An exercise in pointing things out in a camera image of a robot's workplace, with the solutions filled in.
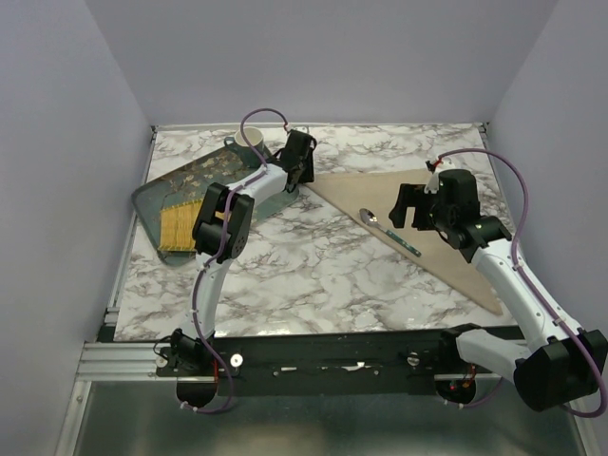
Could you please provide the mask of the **beige cloth napkin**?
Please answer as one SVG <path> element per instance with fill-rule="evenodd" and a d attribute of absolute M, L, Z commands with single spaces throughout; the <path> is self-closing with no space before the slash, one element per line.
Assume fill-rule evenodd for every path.
<path fill-rule="evenodd" d="M 329 173 L 317 175 L 308 187 L 359 225 L 364 225 L 359 210 L 367 208 L 377 216 L 383 227 L 393 229 L 389 212 L 397 201 L 400 185 L 424 185 L 428 179 L 429 172 L 424 169 L 387 173 Z M 418 249 L 422 253 L 420 257 L 379 230 L 369 226 L 364 228 L 477 306 L 501 315 L 501 301 L 488 281 L 466 263 L 458 251 L 442 242 L 436 232 L 417 231 L 411 227 L 412 221 L 413 214 L 408 212 L 406 226 L 394 229 L 394 233 Z"/>

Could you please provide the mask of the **green handled metal spoon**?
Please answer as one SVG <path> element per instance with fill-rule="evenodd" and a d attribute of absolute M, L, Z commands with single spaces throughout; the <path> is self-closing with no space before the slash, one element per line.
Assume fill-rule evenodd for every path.
<path fill-rule="evenodd" d="M 410 243 L 406 242 L 404 239 L 402 239 L 396 233 L 394 233 L 393 231 L 391 231 L 391 229 L 388 229 L 388 228 L 384 227 L 379 222 L 377 216 L 371 210 L 369 210 L 367 208 L 361 208 L 359 210 L 359 217 L 360 217 L 360 219 L 363 221 L 363 223 L 365 225 L 379 230 L 380 232 L 382 232 L 387 237 L 389 237 L 390 239 L 392 239 L 395 242 L 397 242 L 399 245 L 401 245 L 402 247 L 404 247 L 408 252 L 412 253 L 416 257 L 421 257 L 422 256 L 422 253 L 417 248 L 415 248 Z"/>

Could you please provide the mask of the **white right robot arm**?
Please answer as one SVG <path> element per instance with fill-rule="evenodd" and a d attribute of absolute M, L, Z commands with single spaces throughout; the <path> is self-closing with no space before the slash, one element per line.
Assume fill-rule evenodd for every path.
<path fill-rule="evenodd" d="M 439 365 L 460 371 L 479 365 L 512 383 L 535 411 L 562 406 L 606 388 L 601 372 L 607 339 L 586 331 L 570 317 L 530 272 L 515 239 L 494 216 L 484 216 L 475 177 L 464 169 L 432 174 L 426 184 L 403 183 L 389 219 L 404 227 L 434 231 L 459 251 L 490 283 L 517 321 L 526 342 L 520 346 L 474 325 L 449 333 L 437 349 Z"/>

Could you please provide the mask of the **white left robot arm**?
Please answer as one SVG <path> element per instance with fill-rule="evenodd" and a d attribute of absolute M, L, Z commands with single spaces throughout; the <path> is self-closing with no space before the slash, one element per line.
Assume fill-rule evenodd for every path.
<path fill-rule="evenodd" d="M 316 146 L 313 136 L 293 130 L 277 154 L 263 159 L 243 179 L 208 186 L 192 230 L 199 272 L 188 321 L 169 338 L 187 373 L 199 375 L 210 366 L 210 338 L 215 334 L 221 290 L 233 260 L 247 244 L 255 209 L 275 195 L 292 193 L 298 185 L 314 181 Z"/>

